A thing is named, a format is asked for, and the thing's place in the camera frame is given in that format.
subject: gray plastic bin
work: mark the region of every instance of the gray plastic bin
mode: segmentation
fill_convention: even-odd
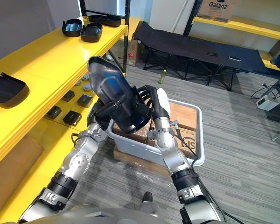
[[[204,163],[204,144],[203,144],[203,127],[202,127],[202,112],[198,106],[187,104],[181,101],[168,99],[169,102],[180,104],[193,108],[197,111],[197,129],[196,129],[196,155],[198,160],[195,162],[195,166],[201,166]],[[163,157],[158,148],[146,145],[141,142],[137,142],[132,139],[120,136],[113,132],[114,121],[111,120],[107,128],[107,134],[110,138],[114,139],[117,149],[123,153],[128,153],[144,160],[148,160],[154,163],[158,163],[164,166]]]

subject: black folding cot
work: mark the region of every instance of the black folding cot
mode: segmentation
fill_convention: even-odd
[[[148,49],[144,64],[145,70],[158,67],[158,65],[146,66],[149,56],[154,55],[163,63],[164,69],[172,69],[175,74],[182,79],[208,78],[208,86],[212,79],[215,78],[229,91],[232,90],[233,76],[236,73],[253,72],[269,74],[257,50],[153,29],[146,22],[142,22],[142,24],[138,26],[134,37],[140,40],[145,48]],[[168,57],[163,59],[158,55],[158,52],[166,53]],[[171,56],[183,57],[184,59],[182,59],[182,61],[188,62],[184,76],[170,65],[169,60]],[[197,61],[208,72],[208,75],[187,77],[191,61]],[[217,65],[217,67],[214,71],[211,71],[205,63],[212,63]],[[230,85],[228,86],[221,76],[230,74],[232,77]]]

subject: white wall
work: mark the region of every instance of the white wall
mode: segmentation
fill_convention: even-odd
[[[171,32],[186,1],[187,0],[154,0],[149,25],[154,29]],[[173,31],[174,33],[183,34],[194,2],[194,0],[188,0],[177,26]]]
[[[54,29],[62,26],[62,21],[75,19],[80,16],[76,0],[47,0]]]
[[[118,13],[125,15],[125,0],[117,0]],[[131,0],[130,16],[140,17],[142,21],[149,22],[153,0]]]
[[[85,6],[93,11],[117,14],[116,0],[85,0]]]
[[[78,16],[75,0],[0,0],[0,59]]]
[[[234,15],[280,25],[280,0],[240,0]],[[269,51],[278,41],[270,37],[199,22],[194,23],[190,35],[264,51]]]

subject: black plastic tray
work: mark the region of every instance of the black plastic tray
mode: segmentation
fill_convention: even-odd
[[[13,78],[4,72],[0,76],[0,107],[10,108],[18,105],[29,94],[25,82]]]
[[[111,27],[119,27],[121,25],[121,18],[114,15],[90,15],[88,19],[90,22],[99,22]]]
[[[69,37],[80,36],[82,30],[82,21],[78,19],[63,21],[62,32]]]
[[[100,23],[90,23],[83,26],[81,39],[84,42],[98,42],[102,35],[103,26]]]

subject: green bottle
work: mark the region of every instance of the green bottle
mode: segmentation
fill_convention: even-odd
[[[166,76],[166,72],[167,72],[167,70],[164,69],[164,70],[163,70],[163,73],[161,74],[161,78],[160,78],[159,81],[158,81],[158,84],[163,84],[163,83],[164,83],[164,78],[165,78],[165,76]]]

